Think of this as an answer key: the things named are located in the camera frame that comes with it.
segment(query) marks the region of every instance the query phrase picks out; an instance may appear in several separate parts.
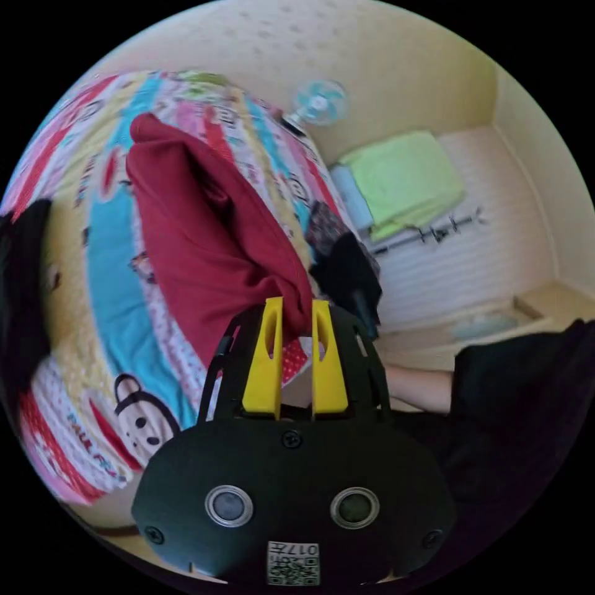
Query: sticker label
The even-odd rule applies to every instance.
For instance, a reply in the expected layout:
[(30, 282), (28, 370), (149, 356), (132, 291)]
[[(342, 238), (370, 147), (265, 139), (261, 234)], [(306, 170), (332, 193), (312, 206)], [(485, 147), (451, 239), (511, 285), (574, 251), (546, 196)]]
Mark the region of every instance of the sticker label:
[(267, 548), (268, 584), (315, 586), (320, 584), (318, 544), (288, 544), (269, 541)]

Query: electric fan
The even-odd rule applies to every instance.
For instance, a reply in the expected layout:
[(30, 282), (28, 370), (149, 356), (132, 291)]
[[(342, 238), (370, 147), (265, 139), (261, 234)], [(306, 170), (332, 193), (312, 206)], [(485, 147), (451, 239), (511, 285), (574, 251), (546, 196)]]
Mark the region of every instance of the electric fan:
[(311, 81), (301, 86), (293, 98), (295, 111), (284, 114), (284, 122), (302, 132), (303, 123), (329, 126), (345, 117), (345, 89), (335, 81)]

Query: fan blade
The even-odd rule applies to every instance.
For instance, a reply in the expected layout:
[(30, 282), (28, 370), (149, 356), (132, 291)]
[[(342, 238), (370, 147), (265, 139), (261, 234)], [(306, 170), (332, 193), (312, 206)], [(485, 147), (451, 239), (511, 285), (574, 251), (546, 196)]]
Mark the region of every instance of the fan blade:
[(339, 118), (339, 112), (337, 111), (337, 108), (335, 106), (335, 104), (329, 104), (327, 107), (327, 117), (333, 119), (333, 120), (338, 120)]
[(308, 88), (308, 93), (310, 93), (310, 95), (320, 95), (323, 88), (324, 85), (320, 81), (317, 81), (312, 83), (312, 85)]
[(328, 91), (324, 94), (324, 96), (331, 100), (331, 99), (345, 99), (345, 95), (340, 91)]
[(304, 95), (303, 93), (298, 93), (295, 96), (295, 102), (300, 106), (306, 106), (309, 103), (309, 98), (307, 95)]

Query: red sweater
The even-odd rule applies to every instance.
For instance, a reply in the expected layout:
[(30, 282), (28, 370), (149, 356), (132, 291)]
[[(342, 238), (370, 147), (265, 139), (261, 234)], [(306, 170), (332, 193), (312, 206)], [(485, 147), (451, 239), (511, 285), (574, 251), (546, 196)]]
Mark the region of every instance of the red sweater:
[(312, 291), (293, 246), (242, 174), (199, 139), (136, 117), (126, 169), (156, 281), (208, 365), (230, 320), (283, 297), (284, 343), (309, 335)]

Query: light blue pillow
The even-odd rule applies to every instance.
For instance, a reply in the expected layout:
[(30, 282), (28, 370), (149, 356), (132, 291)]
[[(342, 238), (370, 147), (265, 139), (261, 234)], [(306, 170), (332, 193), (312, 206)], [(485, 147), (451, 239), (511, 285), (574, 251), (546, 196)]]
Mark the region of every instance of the light blue pillow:
[(372, 214), (363, 195), (359, 191), (355, 179), (347, 165), (335, 165), (330, 169), (330, 176), (341, 194), (341, 198), (349, 213), (349, 217), (358, 231), (367, 229), (374, 224)]

